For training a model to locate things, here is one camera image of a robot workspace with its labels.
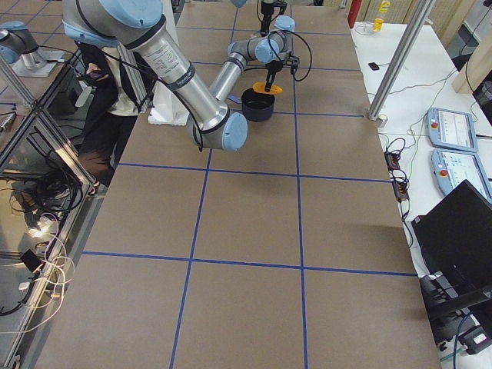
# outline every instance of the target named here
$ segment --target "black monitor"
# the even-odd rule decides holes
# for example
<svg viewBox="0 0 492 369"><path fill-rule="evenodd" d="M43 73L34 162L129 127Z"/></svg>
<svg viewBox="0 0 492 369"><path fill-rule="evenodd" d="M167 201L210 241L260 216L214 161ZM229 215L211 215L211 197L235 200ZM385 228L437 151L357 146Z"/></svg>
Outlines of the black monitor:
<svg viewBox="0 0 492 369"><path fill-rule="evenodd" d="M457 292L448 305L469 308L492 336L492 300L484 292L492 286L492 204L463 181L412 227L429 272L441 271Z"/></svg>

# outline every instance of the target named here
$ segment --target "red object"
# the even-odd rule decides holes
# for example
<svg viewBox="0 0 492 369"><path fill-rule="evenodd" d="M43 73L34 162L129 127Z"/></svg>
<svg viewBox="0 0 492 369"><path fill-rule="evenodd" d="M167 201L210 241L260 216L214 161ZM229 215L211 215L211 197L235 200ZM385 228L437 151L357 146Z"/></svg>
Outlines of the red object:
<svg viewBox="0 0 492 369"><path fill-rule="evenodd" d="M348 12L348 26L352 29L355 24L355 20L359 15L359 10L361 10L362 0L353 0L351 5L351 10Z"/></svg>

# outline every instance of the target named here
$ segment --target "black pants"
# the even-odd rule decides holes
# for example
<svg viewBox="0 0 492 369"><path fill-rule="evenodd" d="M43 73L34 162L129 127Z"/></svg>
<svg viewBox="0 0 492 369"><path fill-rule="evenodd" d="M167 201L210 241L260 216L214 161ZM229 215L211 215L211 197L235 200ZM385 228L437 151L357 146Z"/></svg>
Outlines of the black pants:
<svg viewBox="0 0 492 369"><path fill-rule="evenodd" d="M105 113L85 136L78 160L104 186L108 187L120 162L137 117ZM111 166L111 156L115 155Z"/></svg>

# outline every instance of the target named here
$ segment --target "yellow bottle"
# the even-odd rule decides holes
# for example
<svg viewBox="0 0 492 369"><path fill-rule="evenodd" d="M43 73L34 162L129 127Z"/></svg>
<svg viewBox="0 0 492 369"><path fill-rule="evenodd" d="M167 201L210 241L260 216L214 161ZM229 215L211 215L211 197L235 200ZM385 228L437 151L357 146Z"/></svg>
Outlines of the yellow bottle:
<svg viewBox="0 0 492 369"><path fill-rule="evenodd" d="M382 0L379 5L379 9L377 10L377 15L374 20L373 31L379 32L383 28L384 23L384 15L387 13L390 8L391 2L389 0Z"/></svg>

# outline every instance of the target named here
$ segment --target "white table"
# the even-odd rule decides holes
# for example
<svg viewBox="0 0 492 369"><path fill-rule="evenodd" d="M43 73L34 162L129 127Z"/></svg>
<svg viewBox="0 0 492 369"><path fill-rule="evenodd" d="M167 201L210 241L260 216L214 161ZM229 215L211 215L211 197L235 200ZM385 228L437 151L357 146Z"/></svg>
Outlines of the white table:
<svg viewBox="0 0 492 369"><path fill-rule="evenodd" d="M370 26L366 26L364 23L356 23L352 29L357 57L361 64L364 83L371 101L387 70L387 65L384 64L391 61L404 29L405 25L385 24L381 32L370 34L368 32ZM382 65L380 70L371 70L368 66L370 62ZM492 136L492 127L484 113L477 104L473 105L474 97L457 94L453 90L451 82L456 76L457 71L453 62L439 38L432 27L425 25L391 91L399 91L414 85L431 86L406 88L402 92L393 93L388 96L381 109L381 114L388 116L387 124L383 128L379 128L383 149L386 148L388 140L392 142L396 138L403 138L407 142L407 146L413 144L414 138L408 132L411 125L415 132L414 137L418 140L418 145L403 150L400 160L400 167L410 176L410 203L405 201L402 205L404 211L410 205L408 220L412 220L420 214L428 213L444 198L434 180L431 166L431 152L434 147L431 145L425 128L422 128L422 122L419 122L427 110L430 107L438 107L473 113L477 119L475 123L476 133ZM449 77L446 81L435 83L446 77ZM492 140L479 139L478 141L480 159L484 164L487 176L492 178ZM402 141L395 142L391 146L391 150L401 148L402 144ZM414 245L411 252L417 273L420 276L426 274L418 247ZM452 345L448 346L450 349L440 353L443 369L453 367L452 355L450 355ZM457 366L460 369L490 369L491 365L491 347L478 355L470 356L460 352L457 356Z"/></svg>

